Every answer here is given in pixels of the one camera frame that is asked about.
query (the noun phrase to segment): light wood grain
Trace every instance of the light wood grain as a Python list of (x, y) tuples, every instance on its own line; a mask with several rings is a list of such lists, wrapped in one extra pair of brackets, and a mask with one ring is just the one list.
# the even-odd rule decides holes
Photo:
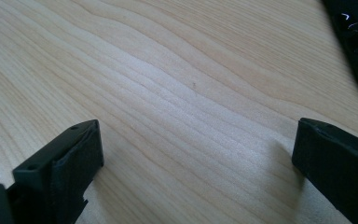
[(302, 117), (358, 136), (319, 1), (0, 0), (0, 183), (98, 119), (77, 223), (348, 223), (291, 163)]

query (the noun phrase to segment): tabletop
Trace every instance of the tabletop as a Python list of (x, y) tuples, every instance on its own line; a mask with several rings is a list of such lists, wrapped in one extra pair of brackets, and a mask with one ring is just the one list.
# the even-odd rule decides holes
[(358, 136), (321, 1), (0, 0), (0, 183), (98, 119), (77, 223), (349, 223), (291, 163), (303, 117)]

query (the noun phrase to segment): wooden surface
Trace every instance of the wooden surface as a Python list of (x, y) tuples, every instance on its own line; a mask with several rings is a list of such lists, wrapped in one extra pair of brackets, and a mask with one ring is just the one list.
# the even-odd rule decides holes
[(302, 117), (358, 136), (320, 1), (0, 0), (0, 183), (98, 119), (77, 223), (348, 223), (291, 163)]

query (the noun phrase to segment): wooden table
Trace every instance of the wooden table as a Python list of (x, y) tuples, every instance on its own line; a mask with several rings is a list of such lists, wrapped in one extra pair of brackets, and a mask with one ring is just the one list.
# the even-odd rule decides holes
[(77, 223), (348, 223), (291, 163), (302, 117), (358, 136), (320, 1), (0, 0), (0, 183), (98, 119)]

